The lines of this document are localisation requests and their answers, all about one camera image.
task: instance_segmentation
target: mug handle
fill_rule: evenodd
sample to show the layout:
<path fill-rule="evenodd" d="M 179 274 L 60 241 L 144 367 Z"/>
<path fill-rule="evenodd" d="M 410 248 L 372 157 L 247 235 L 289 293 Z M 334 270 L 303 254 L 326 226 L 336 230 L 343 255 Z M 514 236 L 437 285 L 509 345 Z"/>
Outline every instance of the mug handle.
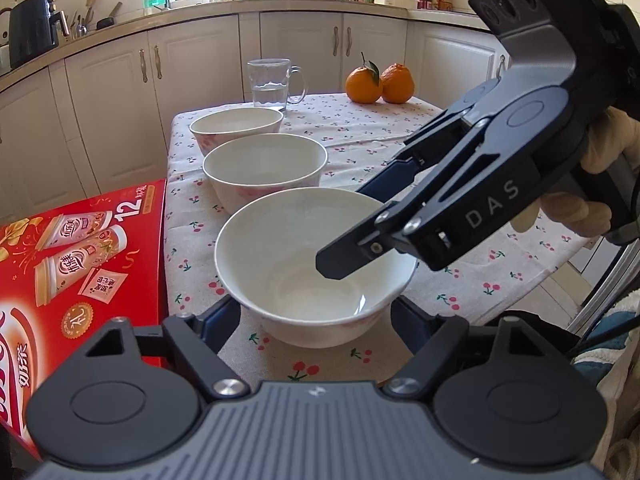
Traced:
<path fill-rule="evenodd" d="M 292 66 L 290 71 L 289 71 L 289 74 L 295 74 L 295 73 L 299 73 L 302 76 L 302 85 L 303 85 L 302 95 L 297 100 L 291 99 L 291 95 L 289 95 L 287 97 L 287 103 L 289 103 L 290 105 L 297 105 L 298 103 L 302 102 L 302 99 L 304 99 L 305 96 L 306 96 L 305 74 L 302 72 L 302 69 L 299 66 Z"/>

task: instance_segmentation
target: tablecloth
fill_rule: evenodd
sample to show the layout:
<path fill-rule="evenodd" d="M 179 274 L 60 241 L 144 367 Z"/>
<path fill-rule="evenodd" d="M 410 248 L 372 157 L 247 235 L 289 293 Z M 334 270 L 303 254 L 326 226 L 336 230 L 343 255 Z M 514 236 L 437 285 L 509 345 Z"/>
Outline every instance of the tablecloth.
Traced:
<path fill-rule="evenodd" d="M 203 156 L 189 124 L 233 106 L 238 105 L 180 114 L 172 125 L 164 218 L 170 314 L 199 314 L 226 292 L 216 273 L 214 246 L 229 215 L 202 171 Z M 280 131 L 309 136 L 327 148 L 321 186 L 355 190 L 388 164 L 405 137 L 438 113 L 417 98 L 404 105 L 358 105 L 344 94 L 311 95 L 289 107 Z M 419 264 L 404 294 L 429 314 L 457 314 L 482 324 L 535 288 L 585 241 L 541 213 L 527 233 L 507 225 L 444 270 L 432 272 Z M 219 355 L 252 386 L 266 379 L 383 381 L 411 357 L 388 312 L 348 344 L 303 349 L 274 339 L 245 308 Z"/>

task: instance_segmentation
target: orange fruit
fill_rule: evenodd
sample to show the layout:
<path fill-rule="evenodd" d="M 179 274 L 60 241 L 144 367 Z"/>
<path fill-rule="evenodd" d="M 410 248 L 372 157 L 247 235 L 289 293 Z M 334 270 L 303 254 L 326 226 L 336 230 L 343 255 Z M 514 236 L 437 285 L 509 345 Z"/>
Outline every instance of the orange fruit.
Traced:
<path fill-rule="evenodd" d="M 401 105 L 414 96 L 414 79 L 404 65 L 393 63 L 380 76 L 382 82 L 382 98 L 395 105 Z"/>
<path fill-rule="evenodd" d="M 375 79 L 376 73 L 373 70 L 359 66 L 347 77 L 344 90 L 354 103 L 370 105 L 380 99 L 382 95 L 382 81 L 378 78 L 376 85 Z"/>

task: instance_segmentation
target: milk tea box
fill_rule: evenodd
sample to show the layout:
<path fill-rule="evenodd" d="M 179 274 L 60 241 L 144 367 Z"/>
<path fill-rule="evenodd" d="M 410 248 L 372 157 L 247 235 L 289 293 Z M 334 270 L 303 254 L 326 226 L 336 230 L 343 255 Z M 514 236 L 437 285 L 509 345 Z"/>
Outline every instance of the milk tea box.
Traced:
<path fill-rule="evenodd" d="M 24 414 L 44 379 L 112 317 L 166 315 L 164 184 L 0 226 L 0 423 L 36 456 Z"/>

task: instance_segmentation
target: human hand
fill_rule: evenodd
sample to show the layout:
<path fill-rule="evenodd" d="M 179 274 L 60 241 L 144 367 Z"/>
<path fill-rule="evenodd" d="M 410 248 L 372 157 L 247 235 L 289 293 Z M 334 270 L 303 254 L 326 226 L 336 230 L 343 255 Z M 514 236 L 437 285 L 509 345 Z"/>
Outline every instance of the human hand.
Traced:
<path fill-rule="evenodd" d="M 640 123 L 623 111 L 608 108 L 590 124 L 588 139 L 587 151 L 580 160 L 587 173 L 602 173 L 621 153 L 634 171 L 640 167 Z M 608 205 L 565 192 L 544 194 L 513 218 L 511 226 L 523 233 L 536 222 L 540 209 L 552 221 L 585 238 L 603 235 L 611 229 Z"/>

